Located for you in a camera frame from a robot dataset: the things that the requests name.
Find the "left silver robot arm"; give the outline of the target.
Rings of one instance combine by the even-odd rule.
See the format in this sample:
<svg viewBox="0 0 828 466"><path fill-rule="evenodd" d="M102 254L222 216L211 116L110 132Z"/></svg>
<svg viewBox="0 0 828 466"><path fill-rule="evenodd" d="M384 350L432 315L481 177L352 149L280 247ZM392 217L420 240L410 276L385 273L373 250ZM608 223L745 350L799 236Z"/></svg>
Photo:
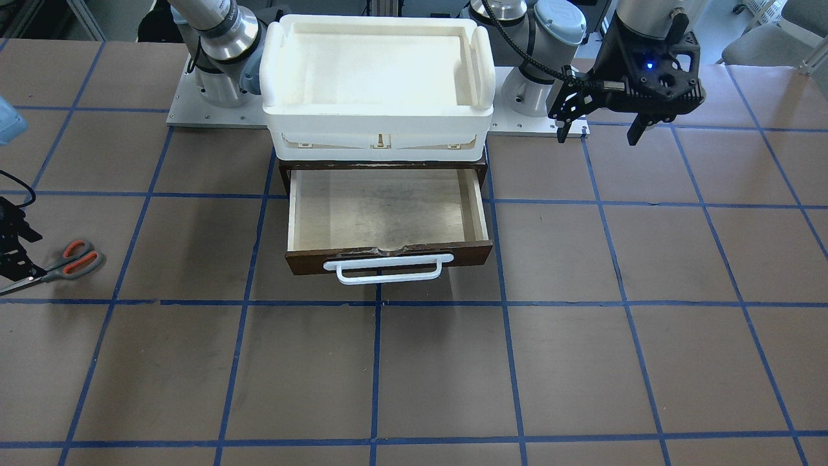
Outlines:
<svg viewBox="0 0 828 466"><path fill-rule="evenodd" d="M597 109L634 115L630 145L705 100L701 48L692 27L704 1L619 1L592 67L572 61L591 30L571 1L470 1L458 16L488 31L496 65L510 72L500 108L548 119L565 142Z"/></svg>

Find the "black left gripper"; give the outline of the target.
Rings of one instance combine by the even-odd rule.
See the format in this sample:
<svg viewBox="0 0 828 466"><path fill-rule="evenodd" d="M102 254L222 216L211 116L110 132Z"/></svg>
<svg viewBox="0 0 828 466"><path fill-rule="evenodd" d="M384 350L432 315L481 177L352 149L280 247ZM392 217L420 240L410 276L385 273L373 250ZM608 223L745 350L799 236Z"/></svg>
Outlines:
<svg viewBox="0 0 828 466"><path fill-rule="evenodd" d="M630 146L655 125L655 115L686 115L706 100L699 77L700 45L689 29L689 18L677 13L668 18L663 39L649 38L613 15L604 43L591 70L579 72L563 65L551 76L561 89L548 105L548 118L556 122L559 144L567 140L574 121L587 115L589 102L621 113L637 114L627 131ZM593 89L595 82L621 83L620 89Z"/></svg>

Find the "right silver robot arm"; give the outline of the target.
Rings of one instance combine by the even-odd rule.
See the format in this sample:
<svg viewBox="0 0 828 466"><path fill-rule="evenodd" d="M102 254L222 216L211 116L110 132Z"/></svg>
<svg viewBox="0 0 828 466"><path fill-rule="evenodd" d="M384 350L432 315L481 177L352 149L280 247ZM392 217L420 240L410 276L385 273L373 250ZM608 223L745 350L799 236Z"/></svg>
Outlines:
<svg viewBox="0 0 828 466"><path fill-rule="evenodd" d="M209 94L211 83L222 78L228 86L224 97L203 97L213 109L232 108L259 95L259 65L266 26L256 14L235 1L171 1L172 21L190 50L186 73L201 74L202 88ZM40 233L27 223L24 208L35 203L31 185L2 171L3 177L22 186L28 193L24 203L2 198L2 277L8 280L39 280L47 271L37 266L21 244L41 241Z"/></svg>

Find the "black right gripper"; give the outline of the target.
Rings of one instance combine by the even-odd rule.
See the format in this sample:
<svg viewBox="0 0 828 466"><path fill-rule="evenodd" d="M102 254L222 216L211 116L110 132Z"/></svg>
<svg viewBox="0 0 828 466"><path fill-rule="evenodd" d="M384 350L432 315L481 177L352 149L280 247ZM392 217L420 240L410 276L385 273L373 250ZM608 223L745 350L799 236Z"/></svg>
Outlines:
<svg viewBox="0 0 828 466"><path fill-rule="evenodd" d="M1 197L1 275L12 281L39 278L43 269L36 265L20 242L38 242L43 236L32 229L25 212L5 197Z"/></svg>

